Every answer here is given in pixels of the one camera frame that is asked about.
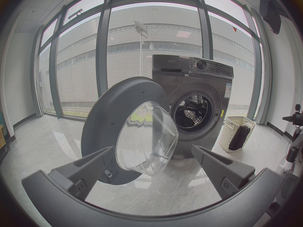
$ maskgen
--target marble floor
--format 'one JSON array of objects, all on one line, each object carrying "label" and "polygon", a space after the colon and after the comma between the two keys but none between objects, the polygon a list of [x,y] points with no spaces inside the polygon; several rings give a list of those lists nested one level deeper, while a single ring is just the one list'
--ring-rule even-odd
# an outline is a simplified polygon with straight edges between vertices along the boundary
[{"label": "marble floor", "polygon": [[[36,210],[21,179],[41,169],[51,169],[81,158],[84,122],[44,115],[15,128],[16,140],[0,165],[13,196],[40,226],[49,226]],[[285,156],[288,138],[257,125],[241,151],[226,153],[217,141],[214,152],[256,168],[275,170]],[[113,186],[97,182],[86,201],[104,209],[136,215],[168,215],[196,210],[221,198],[195,159],[171,160],[159,175],[142,175],[131,183]]]}]

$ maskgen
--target front-load washing machine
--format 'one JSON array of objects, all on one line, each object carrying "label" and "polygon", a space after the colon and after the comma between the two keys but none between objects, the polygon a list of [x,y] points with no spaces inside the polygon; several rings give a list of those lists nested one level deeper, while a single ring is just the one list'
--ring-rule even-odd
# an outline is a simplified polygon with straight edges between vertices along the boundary
[{"label": "front-load washing machine", "polygon": [[229,104],[233,67],[176,55],[153,55],[152,61],[152,79],[166,92],[179,131],[172,158],[193,157],[193,144],[211,150]]}]

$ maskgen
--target transparent glass bowl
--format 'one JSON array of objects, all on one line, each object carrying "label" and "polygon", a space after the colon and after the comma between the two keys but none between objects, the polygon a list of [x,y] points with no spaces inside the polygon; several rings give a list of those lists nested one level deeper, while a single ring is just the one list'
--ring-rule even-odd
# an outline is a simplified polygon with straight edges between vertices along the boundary
[{"label": "transparent glass bowl", "polygon": [[146,102],[124,123],[116,145],[116,160],[122,169],[154,176],[166,167],[178,137],[169,113],[156,102]]}]

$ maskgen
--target laundry basket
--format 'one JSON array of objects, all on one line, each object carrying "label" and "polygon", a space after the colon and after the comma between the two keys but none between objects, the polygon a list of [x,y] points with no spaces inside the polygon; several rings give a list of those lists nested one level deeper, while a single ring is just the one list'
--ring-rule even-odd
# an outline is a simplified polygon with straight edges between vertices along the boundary
[{"label": "laundry basket", "polygon": [[250,128],[250,132],[248,133],[242,148],[237,149],[237,150],[241,150],[244,148],[246,142],[248,141],[250,135],[252,134],[254,127],[256,126],[256,123],[244,116],[227,116],[226,117],[226,122],[225,122],[225,125],[223,128],[223,132],[222,132],[220,140],[219,140],[219,144],[222,146],[222,148],[226,152],[237,151],[237,150],[230,150],[229,144],[241,125],[248,126]]}]

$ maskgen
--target glass window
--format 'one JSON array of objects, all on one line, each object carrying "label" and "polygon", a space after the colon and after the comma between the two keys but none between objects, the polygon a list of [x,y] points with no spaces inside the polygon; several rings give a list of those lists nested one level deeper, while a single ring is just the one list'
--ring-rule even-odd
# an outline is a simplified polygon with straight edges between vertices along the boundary
[{"label": "glass window", "polygon": [[214,50],[216,51],[214,54],[214,61],[232,66],[234,69],[232,94],[229,104],[240,105],[240,107],[229,108],[226,115],[247,116],[254,89],[255,55],[254,53],[252,55],[246,53],[243,49],[245,48],[248,51],[254,51],[252,36],[247,32],[244,32],[243,29],[237,29],[235,31],[233,29],[233,27],[236,26],[234,23],[218,15],[214,15],[211,12],[209,12],[209,15],[212,32],[234,41],[238,45],[236,47],[231,43],[220,43],[219,39],[213,36]]},{"label": "glass window", "polygon": [[104,0],[81,0],[80,2],[77,2],[67,10],[63,25],[77,17],[77,15],[103,3]]},{"label": "glass window", "polygon": [[58,54],[56,64],[65,64],[57,70],[59,99],[64,115],[86,117],[98,100],[96,82],[96,37],[100,13],[93,15],[71,29],[64,31],[58,40],[57,51],[73,45],[72,50]]},{"label": "glass window", "polygon": [[231,0],[204,0],[207,5],[222,10],[248,26],[243,9]]},{"label": "glass window", "polygon": [[258,36],[259,36],[259,38],[260,38],[260,33],[259,33],[259,29],[258,29],[258,27],[257,27],[256,20],[255,20],[255,18],[254,18],[254,17],[252,17],[252,20],[254,21],[254,25],[255,25],[255,28],[256,28],[257,34],[258,34]]},{"label": "glass window", "polygon": [[120,45],[119,54],[107,54],[108,88],[129,77],[140,75],[140,34],[134,20],[148,26],[142,37],[142,75],[152,77],[152,55],[156,53],[202,58],[202,36],[198,9],[175,3],[148,2],[113,8],[107,46]]},{"label": "glass window", "polygon": [[49,44],[39,55],[39,86],[42,104],[46,112],[55,113],[53,99],[51,97],[51,87],[49,85]]},{"label": "glass window", "polygon": [[43,46],[44,43],[47,42],[47,40],[53,35],[57,20],[58,19],[56,19],[54,22],[52,22],[51,25],[48,26],[48,28],[44,31],[44,33],[42,35],[40,46]]},{"label": "glass window", "polygon": [[263,86],[264,86],[264,54],[263,54],[263,47],[262,44],[260,44],[260,49],[261,49],[261,59],[262,59],[262,78],[261,78],[261,90],[260,90],[260,95],[259,95],[259,101],[257,104],[257,110],[255,113],[254,118],[257,116],[260,104],[261,104],[261,99],[262,99],[262,95],[263,95]]}]

